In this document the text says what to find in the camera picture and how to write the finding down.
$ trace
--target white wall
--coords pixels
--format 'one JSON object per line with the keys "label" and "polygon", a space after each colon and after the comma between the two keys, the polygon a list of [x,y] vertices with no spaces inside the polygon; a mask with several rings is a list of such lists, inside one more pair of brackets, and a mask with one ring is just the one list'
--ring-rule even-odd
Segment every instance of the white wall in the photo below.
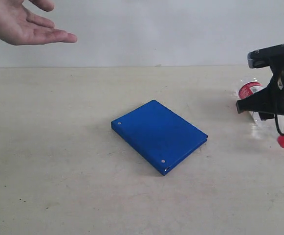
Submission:
{"label": "white wall", "polygon": [[78,43],[14,47],[0,42],[0,67],[246,64],[249,51],[284,43],[281,0],[55,0],[55,4],[52,13],[34,11],[77,34]]}

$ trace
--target clear plastic bottle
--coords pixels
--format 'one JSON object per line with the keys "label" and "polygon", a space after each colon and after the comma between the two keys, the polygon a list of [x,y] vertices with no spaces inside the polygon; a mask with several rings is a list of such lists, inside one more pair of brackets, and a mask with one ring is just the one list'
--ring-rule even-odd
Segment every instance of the clear plastic bottle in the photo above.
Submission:
{"label": "clear plastic bottle", "polygon": [[[259,92],[263,89],[263,86],[259,83],[259,81],[255,78],[247,78],[240,80],[240,88],[237,90],[237,96],[240,99],[245,99],[248,96]],[[277,140],[279,145],[284,148],[284,136],[280,136],[276,126],[275,126],[275,120],[274,119],[268,119],[265,121],[262,121],[260,119],[258,112],[250,112],[251,117],[255,121],[256,125],[264,131],[266,134]],[[279,126],[280,130],[284,133],[284,116],[279,115]]]}

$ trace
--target beige table surface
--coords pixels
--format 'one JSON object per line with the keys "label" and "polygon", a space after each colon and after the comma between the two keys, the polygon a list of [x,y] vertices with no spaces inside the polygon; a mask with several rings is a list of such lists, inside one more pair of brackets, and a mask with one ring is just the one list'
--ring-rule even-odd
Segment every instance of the beige table surface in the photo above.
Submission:
{"label": "beige table surface", "polygon": [[[284,235],[284,150],[234,67],[0,69],[0,235]],[[162,177],[110,128],[156,99],[209,135]]]}

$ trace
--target blue case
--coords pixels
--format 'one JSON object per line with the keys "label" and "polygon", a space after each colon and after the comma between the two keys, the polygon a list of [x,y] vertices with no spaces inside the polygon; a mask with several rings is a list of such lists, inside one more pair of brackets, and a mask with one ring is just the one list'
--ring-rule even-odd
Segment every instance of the blue case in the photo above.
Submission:
{"label": "blue case", "polygon": [[208,138],[156,100],[112,121],[111,128],[163,176]]}

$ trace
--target hand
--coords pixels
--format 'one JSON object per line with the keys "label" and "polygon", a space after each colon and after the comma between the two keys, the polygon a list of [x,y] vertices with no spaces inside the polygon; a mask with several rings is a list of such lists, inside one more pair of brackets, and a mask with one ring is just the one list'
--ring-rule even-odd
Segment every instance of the hand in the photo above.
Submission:
{"label": "hand", "polygon": [[[74,43],[77,37],[55,29],[49,19],[33,14],[23,6],[24,0],[0,0],[0,39],[18,45],[42,45],[49,43]],[[44,11],[52,11],[50,0],[30,0]]]}

